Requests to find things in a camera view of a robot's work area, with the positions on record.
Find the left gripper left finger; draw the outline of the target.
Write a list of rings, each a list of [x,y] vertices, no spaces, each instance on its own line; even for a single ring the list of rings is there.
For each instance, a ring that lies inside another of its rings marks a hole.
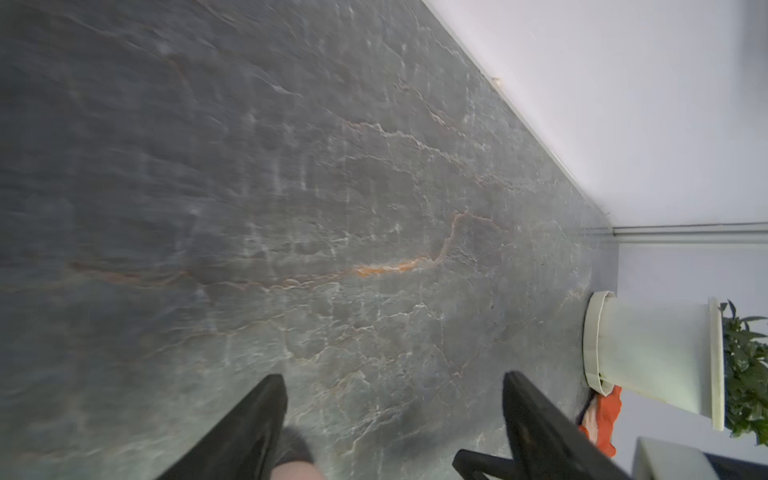
[[[266,376],[158,479],[268,479],[287,405],[283,377]]]

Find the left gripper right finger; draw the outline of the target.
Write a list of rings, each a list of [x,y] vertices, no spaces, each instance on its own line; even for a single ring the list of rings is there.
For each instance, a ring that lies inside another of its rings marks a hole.
[[[518,371],[504,376],[503,412],[512,461],[523,479],[628,477]]]

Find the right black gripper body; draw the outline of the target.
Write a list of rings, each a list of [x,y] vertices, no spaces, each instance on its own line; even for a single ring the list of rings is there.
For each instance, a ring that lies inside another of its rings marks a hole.
[[[459,450],[452,462],[453,468],[464,480],[521,479],[521,470],[512,459],[483,454],[466,449]]]

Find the pink earbud charging case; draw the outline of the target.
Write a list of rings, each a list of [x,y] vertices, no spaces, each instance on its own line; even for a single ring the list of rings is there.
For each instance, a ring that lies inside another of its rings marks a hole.
[[[315,464],[311,448],[300,430],[293,426],[282,429],[271,480],[325,480]]]

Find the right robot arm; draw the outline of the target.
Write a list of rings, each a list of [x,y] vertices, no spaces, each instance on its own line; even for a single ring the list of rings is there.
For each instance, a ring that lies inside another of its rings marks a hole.
[[[642,437],[637,441],[632,473],[595,455],[542,459],[505,459],[460,450],[453,467],[463,479],[765,479],[762,464],[707,454],[693,447]]]

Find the red rubber glove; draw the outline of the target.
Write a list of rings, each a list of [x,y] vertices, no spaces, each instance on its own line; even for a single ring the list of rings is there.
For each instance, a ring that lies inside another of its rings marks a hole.
[[[612,435],[622,408],[621,393],[622,388],[615,386],[607,396],[595,394],[578,426],[579,431],[608,458],[616,455]]]

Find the white plant pot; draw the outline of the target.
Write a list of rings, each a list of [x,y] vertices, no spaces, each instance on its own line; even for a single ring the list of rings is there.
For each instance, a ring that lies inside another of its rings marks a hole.
[[[631,301],[591,295],[582,337],[587,384],[615,387],[706,417],[725,429],[725,350],[720,303]]]

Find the green potted plant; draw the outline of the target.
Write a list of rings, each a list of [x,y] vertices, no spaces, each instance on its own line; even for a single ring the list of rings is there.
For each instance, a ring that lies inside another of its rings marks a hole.
[[[751,329],[763,316],[741,318],[728,300],[719,304],[723,328],[725,427],[732,437],[754,434],[767,446],[767,335]]]

